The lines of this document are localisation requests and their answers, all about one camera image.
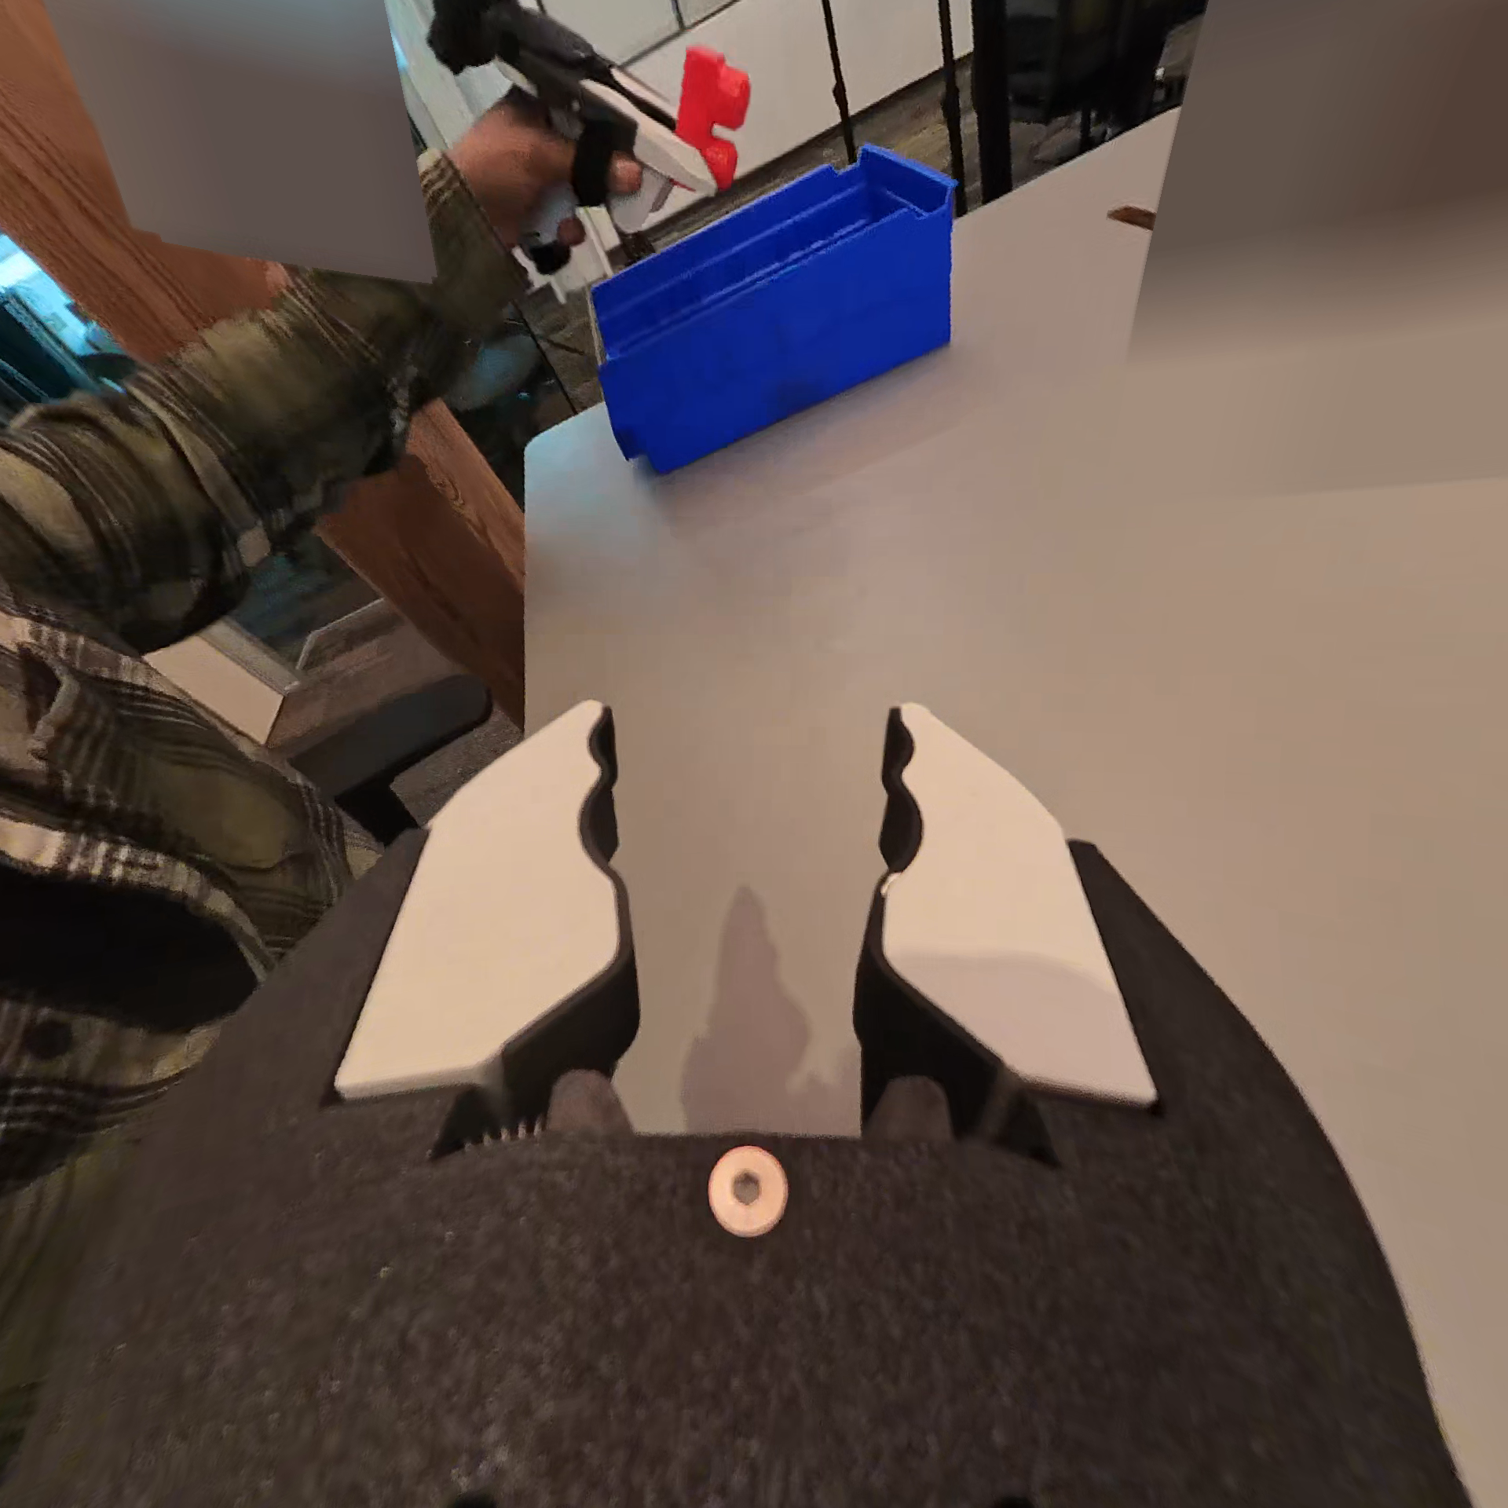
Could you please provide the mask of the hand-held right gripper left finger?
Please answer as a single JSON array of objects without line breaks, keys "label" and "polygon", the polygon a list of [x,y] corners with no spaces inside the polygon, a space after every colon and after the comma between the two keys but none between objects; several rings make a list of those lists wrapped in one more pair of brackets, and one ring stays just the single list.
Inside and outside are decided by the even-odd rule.
[{"label": "hand-held right gripper left finger", "polygon": [[458,1091],[512,1136],[543,1124],[564,1076],[614,1076],[639,1027],[615,783],[614,712],[578,703],[429,821],[342,1102]]}]

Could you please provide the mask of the wooden pillar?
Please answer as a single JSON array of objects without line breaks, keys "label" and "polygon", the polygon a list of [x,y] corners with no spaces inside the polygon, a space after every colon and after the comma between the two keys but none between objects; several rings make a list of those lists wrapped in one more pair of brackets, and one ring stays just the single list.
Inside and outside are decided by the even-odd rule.
[{"label": "wooden pillar", "polygon": [[[126,221],[103,143],[41,3],[2,5],[2,228],[131,356],[159,361],[262,309],[277,265],[172,248]],[[325,542],[436,651],[525,712],[525,518],[442,404],[355,487]]]}]

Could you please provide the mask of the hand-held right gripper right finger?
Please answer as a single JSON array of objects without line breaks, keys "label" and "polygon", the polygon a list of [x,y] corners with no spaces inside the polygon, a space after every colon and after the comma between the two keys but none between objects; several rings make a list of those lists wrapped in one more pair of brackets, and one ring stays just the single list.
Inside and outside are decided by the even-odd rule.
[{"label": "hand-held right gripper right finger", "polygon": [[863,1137],[1046,1137],[1040,1104],[1159,1110],[1059,820],[926,707],[894,707],[883,873],[854,988]]}]

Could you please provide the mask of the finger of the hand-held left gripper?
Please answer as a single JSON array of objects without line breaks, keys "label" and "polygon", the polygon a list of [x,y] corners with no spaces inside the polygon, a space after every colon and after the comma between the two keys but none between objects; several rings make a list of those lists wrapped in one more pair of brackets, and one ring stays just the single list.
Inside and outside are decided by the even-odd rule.
[{"label": "finger of the hand-held left gripper", "polygon": [[634,128],[654,123],[669,136],[676,132],[676,106],[615,66],[591,66],[586,71],[586,119]]},{"label": "finger of the hand-held left gripper", "polygon": [[673,132],[636,130],[632,147],[617,151],[630,154],[641,173],[636,191],[608,199],[608,217],[619,234],[643,234],[676,195],[711,199],[719,193],[702,154]]}]

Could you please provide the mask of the blue plastic bin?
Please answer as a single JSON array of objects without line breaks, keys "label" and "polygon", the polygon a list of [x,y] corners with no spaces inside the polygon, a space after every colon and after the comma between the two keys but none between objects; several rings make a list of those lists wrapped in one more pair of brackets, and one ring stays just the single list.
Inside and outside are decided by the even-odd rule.
[{"label": "blue plastic bin", "polygon": [[619,454],[676,472],[950,345],[954,199],[867,145],[599,284]]}]

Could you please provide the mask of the person's left hand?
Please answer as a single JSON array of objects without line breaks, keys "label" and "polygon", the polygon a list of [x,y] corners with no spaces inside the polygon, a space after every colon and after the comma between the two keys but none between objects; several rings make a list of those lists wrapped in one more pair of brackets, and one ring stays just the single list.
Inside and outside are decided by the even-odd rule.
[{"label": "person's left hand", "polygon": [[512,91],[445,149],[490,230],[506,250],[536,232],[541,215],[573,187],[584,138],[562,136],[538,101]]}]

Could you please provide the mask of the red toy block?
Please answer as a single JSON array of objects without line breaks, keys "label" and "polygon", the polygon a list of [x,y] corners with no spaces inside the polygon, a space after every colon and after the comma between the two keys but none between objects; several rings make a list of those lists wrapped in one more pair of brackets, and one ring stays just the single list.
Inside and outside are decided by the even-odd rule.
[{"label": "red toy block", "polygon": [[713,195],[728,191],[737,176],[739,152],[732,134],[743,128],[748,102],[748,75],[728,66],[723,53],[708,47],[686,51],[674,136],[704,165]]}]

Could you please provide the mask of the black tripod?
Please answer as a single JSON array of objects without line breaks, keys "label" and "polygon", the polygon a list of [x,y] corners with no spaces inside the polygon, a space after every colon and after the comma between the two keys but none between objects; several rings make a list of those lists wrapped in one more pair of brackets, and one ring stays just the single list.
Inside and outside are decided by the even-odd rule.
[{"label": "black tripod", "polygon": [[[963,95],[954,49],[954,5],[935,3],[944,78],[942,117],[954,175],[954,213],[963,217],[970,200],[965,186]],[[991,204],[1013,189],[1011,167],[1011,97],[1009,38],[1005,3],[970,3],[970,90],[979,160],[979,206]],[[854,115],[841,66],[833,5],[820,3],[822,32],[832,67],[832,99],[839,117],[839,138],[850,167],[857,163]]]}]

